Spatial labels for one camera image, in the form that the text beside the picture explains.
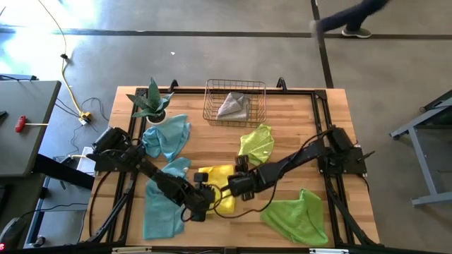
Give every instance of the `sneaker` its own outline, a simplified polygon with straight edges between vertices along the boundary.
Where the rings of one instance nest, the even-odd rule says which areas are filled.
[[[361,39],[366,39],[372,36],[372,33],[369,30],[365,30],[364,28],[360,28],[358,31],[353,32],[344,28],[342,30],[342,35],[345,37],[358,37]]]
[[[317,45],[320,44],[321,28],[318,20],[313,20],[309,24],[311,30],[311,36],[316,40]]]

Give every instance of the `wire basket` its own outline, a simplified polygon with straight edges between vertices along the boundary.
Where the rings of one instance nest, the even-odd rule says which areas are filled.
[[[249,100],[246,121],[217,120],[218,110],[230,92],[240,92]],[[260,81],[207,80],[203,118],[210,125],[257,127],[266,120],[266,84]]]

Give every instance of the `potted plant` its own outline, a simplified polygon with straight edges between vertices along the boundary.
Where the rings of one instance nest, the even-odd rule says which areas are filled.
[[[146,117],[146,120],[151,124],[163,123],[167,116],[165,109],[170,104],[172,95],[173,92],[169,95],[160,97],[158,86],[155,83],[154,78],[151,78],[147,97],[145,95],[127,95],[127,97],[141,109],[140,112],[136,112],[132,117]]]

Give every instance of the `gray cloth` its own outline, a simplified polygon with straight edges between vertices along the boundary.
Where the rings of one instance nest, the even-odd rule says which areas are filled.
[[[217,120],[246,121],[249,116],[249,99],[239,92],[230,92],[218,109]]]

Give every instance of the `person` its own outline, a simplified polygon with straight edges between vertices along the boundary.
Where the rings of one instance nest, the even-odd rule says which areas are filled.
[[[342,35],[346,37],[369,38],[372,33],[364,28],[361,24],[364,20],[380,11],[390,0],[362,0],[360,4],[350,7],[344,11],[338,12],[321,20],[311,21],[311,31],[313,36],[318,37],[330,30],[340,28],[344,25]]]

